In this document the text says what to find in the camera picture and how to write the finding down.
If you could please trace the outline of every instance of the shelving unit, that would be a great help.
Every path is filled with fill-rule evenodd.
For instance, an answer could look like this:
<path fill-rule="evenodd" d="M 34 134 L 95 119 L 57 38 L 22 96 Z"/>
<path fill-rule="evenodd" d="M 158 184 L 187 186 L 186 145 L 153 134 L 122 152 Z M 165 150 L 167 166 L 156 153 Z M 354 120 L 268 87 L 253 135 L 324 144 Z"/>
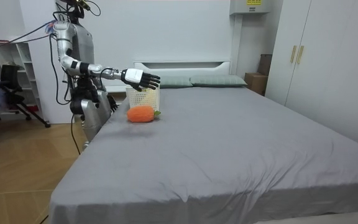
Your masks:
<path fill-rule="evenodd" d="M 0 47 L 0 77 L 2 66 L 12 62 L 21 67 L 21 69 L 17 73 L 17 80 L 22 87 L 23 92 L 17 94 L 22 95 L 25 98 L 24 103 L 26 105 L 37 105 L 39 109 L 37 113 L 42 117 L 41 101 L 39 97 L 37 80 L 35 79 L 35 73 L 31 61 L 30 48 L 28 43 L 7 44 L 5 46 Z M 0 109 L 1 116 L 20 114 L 21 113 L 16 110 Z"/>

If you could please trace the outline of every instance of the white wall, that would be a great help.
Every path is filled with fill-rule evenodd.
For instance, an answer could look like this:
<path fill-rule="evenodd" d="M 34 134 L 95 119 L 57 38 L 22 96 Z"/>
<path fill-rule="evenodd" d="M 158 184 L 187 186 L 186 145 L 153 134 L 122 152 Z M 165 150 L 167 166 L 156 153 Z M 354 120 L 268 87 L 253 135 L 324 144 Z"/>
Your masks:
<path fill-rule="evenodd" d="M 123 69 L 136 60 L 230 59 L 229 1 L 97 3 L 102 15 L 81 21 L 93 34 L 96 63 Z"/>
<path fill-rule="evenodd" d="M 0 0 L 0 39 L 11 40 L 24 33 L 19 0 Z"/>
<path fill-rule="evenodd" d="M 271 13 L 244 16 L 237 66 L 237 75 L 241 77 L 245 72 L 256 71 L 260 54 L 273 51 L 283 0 L 271 1 Z M 0 6 L 1 2 L 8 6 L 0 7 L 0 12 L 3 10 L 0 18 L 1 14 L 6 18 L 0 19 L 0 32 L 4 32 L 1 36 L 18 36 L 53 19 L 54 0 L 0 0 Z M 94 17 L 87 12 L 81 20 L 93 34 L 96 63 L 123 69 L 132 67 L 137 60 L 225 61 L 231 58 L 234 18 L 229 17 L 229 1 L 97 0 L 97 3 L 102 15 Z M 17 16 L 21 11 L 23 19 Z M 29 38 L 41 35 L 44 35 L 43 29 Z M 55 102 L 48 40 L 30 43 L 30 50 L 44 115 L 51 123 L 69 122 L 68 107 Z M 56 55 L 55 65 L 58 68 Z M 117 85 L 120 81 L 104 83 Z"/>
<path fill-rule="evenodd" d="M 237 75 L 256 72 L 261 54 L 272 54 L 283 0 L 272 0 L 272 11 L 263 16 L 244 15 Z"/>
<path fill-rule="evenodd" d="M 30 32 L 42 24 L 53 20 L 52 12 L 56 11 L 55 1 L 53 0 L 20 0 L 20 5 L 23 12 L 22 16 L 24 19 L 25 32 Z M 46 35 L 44 29 L 40 29 L 31 34 L 28 38 L 32 39 L 43 35 Z M 52 42 L 54 43 L 52 48 L 54 64 L 57 69 L 60 85 L 58 98 L 60 99 L 60 102 L 62 102 L 66 85 L 62 83 L 63 72 L 60 68 L 60 63 L 58 62 L 55 41 L 52 40 Z M 49 40 L 46 38 L 29 42 L 29 47 L 44 118 L 49 120 L 52 124 L 69 123 L 71 118 L 69 106 L 58 105 L 55 101 L 56 80 L 50 63 Z"/>

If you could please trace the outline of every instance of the gray pillow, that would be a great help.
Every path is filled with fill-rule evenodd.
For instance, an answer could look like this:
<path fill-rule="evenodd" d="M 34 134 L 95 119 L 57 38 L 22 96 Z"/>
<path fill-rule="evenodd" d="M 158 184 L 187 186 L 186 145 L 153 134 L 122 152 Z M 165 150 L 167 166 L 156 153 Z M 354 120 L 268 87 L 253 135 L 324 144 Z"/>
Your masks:
<path fill-rule="evenodd" d="M 247 84 L 237 75 L 196 75 L 190 78 L 193 86 L 242 87 Z"/>
<path fill-rule="evenodd" d="M 190 77 L 168 76 L 161 77 L 160 88 L 187 88 L 193 87 Z"/>

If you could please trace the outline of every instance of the carrot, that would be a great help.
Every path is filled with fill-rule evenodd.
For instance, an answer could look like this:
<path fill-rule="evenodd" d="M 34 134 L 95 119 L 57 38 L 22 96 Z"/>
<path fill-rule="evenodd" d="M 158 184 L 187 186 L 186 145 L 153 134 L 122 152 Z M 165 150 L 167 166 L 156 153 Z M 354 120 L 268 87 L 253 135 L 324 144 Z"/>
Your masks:
<path fill-rule="evenodd" d="M 128 110 L 127 117 L 130 122 L 142 123 L 154 120 L 155 115 L 161 112 L 154 111 L 151 106 L 135 106 Z"/>

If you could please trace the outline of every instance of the white basket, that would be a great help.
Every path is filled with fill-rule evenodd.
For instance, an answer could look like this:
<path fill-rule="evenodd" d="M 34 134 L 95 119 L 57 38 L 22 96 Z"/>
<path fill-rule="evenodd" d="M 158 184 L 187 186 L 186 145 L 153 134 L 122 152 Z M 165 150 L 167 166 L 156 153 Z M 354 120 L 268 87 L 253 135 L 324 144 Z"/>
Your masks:
<path fill-rule="evenodd" d="M 151 106 L 155 111 L 160 110 L 160 88 L 152 90 L 145 88 L 141 92 L 135 90 L 130 85 L 126 87 L 129 106 Z"/>

